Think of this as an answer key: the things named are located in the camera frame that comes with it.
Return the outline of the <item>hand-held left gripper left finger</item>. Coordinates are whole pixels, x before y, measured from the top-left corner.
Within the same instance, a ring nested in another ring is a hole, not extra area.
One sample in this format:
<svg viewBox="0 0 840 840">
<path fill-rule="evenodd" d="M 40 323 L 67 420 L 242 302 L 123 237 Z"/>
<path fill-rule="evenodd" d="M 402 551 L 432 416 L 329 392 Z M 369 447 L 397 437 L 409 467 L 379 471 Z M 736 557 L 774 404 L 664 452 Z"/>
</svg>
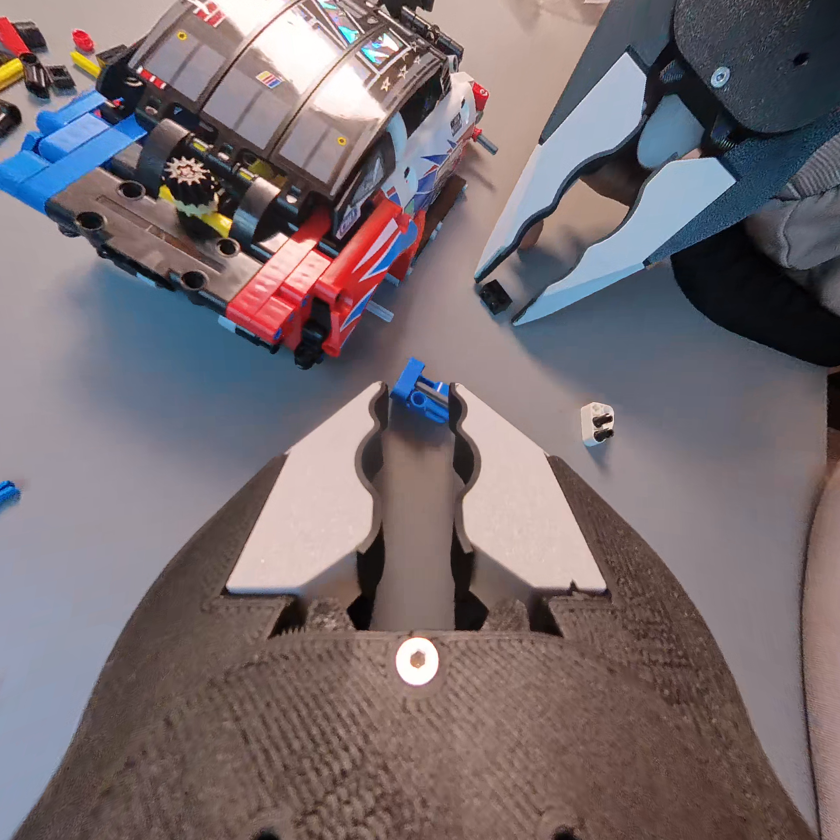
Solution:
<svg viewBox="0 0 840 840">
<path fill-rule="evenodd" d="M 332 599 L 369 627 L 385 566 L 382 502 L 389 392 L 374 382 L 285 453 L 229 575 L 230 595 Z"/>
</svg>

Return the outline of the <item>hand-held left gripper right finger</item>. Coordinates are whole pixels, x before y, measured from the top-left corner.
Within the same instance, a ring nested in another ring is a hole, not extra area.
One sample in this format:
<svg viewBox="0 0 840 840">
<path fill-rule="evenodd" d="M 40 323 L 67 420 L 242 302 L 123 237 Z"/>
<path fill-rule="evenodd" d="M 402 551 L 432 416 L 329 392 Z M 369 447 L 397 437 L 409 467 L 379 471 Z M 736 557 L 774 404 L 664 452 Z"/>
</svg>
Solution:
<svg viewBox="0 0 840 840">
<path fill-rule="evenodd" d="M 559 597 L 597 601 L 608 583 L 576 520 L 551 457 L 459 383 L 449 387 L 455 437 L 450 568 L 457 626 L 552 626 Z"/>
</svg>

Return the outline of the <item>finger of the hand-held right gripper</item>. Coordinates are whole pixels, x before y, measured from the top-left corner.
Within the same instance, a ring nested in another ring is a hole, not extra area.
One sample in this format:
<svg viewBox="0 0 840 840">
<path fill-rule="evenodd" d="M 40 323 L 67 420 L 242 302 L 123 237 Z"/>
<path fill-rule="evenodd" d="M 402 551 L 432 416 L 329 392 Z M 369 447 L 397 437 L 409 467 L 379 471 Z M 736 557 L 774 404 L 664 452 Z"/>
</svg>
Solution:
<svg viewBox="0 0 840 840">
<path fill-rule="evenodd" d="M 622 224 L 595 242 L 565 278 L 546 287 L 512 320 L 542 319 L 628 277 L 734 183 L 716 157 L 699 155 L 703 128 L 682 101 L 661 101 L 637 145 L 641 163 L 660 163 Z"/>
<path fill-rule="evenodd" d="M 622 53 L 546 140 L 534 148 L 493 228 L 475 272 L 480 281 L 557 208 L 582 169 L 621 147 L 643 121 L 647 76 Z"/>
</svg>

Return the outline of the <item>white lego liftarm piece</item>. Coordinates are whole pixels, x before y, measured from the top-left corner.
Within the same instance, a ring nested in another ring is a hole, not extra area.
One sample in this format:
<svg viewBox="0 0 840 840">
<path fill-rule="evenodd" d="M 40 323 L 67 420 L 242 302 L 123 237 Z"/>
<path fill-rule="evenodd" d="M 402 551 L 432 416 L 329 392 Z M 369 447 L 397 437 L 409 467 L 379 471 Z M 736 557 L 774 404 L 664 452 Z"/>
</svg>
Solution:
<svg viewBox="0 0 840 840">
<path fill-rule="evenodd" d="M 601 413 L 612 413 L 615 416 L 613 407 L 601 402 L 590 402 L 581 408 L 581 435 L 585 447 L 592 448 L 604 443 L 596 443 L 592 437 L 593 432 L 596 430 L 596 427 L 592 424 L 592 418 L 594 415 Z M 614 427 L 614 425 L 615 422 L 605 427 Z"/>
</svg>

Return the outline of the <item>blue lego panel piece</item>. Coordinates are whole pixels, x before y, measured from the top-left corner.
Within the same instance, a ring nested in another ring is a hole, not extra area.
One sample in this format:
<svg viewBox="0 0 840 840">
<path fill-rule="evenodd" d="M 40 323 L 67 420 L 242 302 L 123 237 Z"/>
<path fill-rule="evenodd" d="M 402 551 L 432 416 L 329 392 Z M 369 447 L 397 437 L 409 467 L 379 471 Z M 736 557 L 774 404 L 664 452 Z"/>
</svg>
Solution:
<svg viewBox="0 0 840 840">
<path fill-rule="evenodd" d="M 434 381 L 426 378 L 424 375 L 425 363 L 416 357 L 411 357 L 406 363 L 405 368 L 396 379 L 391 391 L 391 399 L 395 402 L 404 405 L 410 411 L 424 416 L 427 420 L 436 424 L 448 424 L 449 410 L 447 405 L 440 405 L 436 402 L 426 399 L 425 394 L 417 390 L 419 382 L 426 382 L 429 384 L 444 381 Z"/>
</svg>

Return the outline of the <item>lego race car model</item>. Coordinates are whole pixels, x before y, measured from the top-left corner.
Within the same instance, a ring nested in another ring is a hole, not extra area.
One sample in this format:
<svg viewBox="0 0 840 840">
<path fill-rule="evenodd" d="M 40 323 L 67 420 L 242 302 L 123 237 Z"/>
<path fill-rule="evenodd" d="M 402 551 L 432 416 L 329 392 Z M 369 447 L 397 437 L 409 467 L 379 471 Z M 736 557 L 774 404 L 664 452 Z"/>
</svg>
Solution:
<svg viewBox="0 0 840 840">
<path fill-rule="evenodd" d="M 299 369 L 337 358 L 466 183 L 489 92 L 433 2 L 175 2 L 38 114 L 2 191 Z"/>
</svg>

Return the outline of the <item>pile of small lego pieces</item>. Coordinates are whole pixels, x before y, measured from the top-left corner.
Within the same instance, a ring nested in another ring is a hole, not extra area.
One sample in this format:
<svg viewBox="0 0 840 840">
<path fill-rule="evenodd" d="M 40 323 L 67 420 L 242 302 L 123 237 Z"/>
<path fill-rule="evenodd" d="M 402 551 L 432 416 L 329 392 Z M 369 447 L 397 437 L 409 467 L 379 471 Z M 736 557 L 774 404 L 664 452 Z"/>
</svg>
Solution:
<svg viewBox="0 0 840 840">
<path fill-rule="evenodd" d="M 69 28 L 58 38 L 30 18 L 1 18 L 1 137 L 5 143 L 28 124 L 28 110 L 63 103 L 95 81 L 107 58 L 90 31 Z"/>
</svg>

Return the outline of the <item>black wrist rest pad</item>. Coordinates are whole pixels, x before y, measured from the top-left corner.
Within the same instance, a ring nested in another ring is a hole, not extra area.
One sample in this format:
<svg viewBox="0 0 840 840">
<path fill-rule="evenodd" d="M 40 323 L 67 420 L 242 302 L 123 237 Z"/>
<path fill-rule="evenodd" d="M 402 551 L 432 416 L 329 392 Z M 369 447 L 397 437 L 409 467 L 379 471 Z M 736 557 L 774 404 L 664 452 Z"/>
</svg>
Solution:
<svg viewBox="0 0 840 840">
<path fill-rule="evenodd" d="M 839 317 L 761 253 L 742 223 L 670 257 L 675 281 L 723 329 L 800 361 L 839 365 Z"/>
</svg>

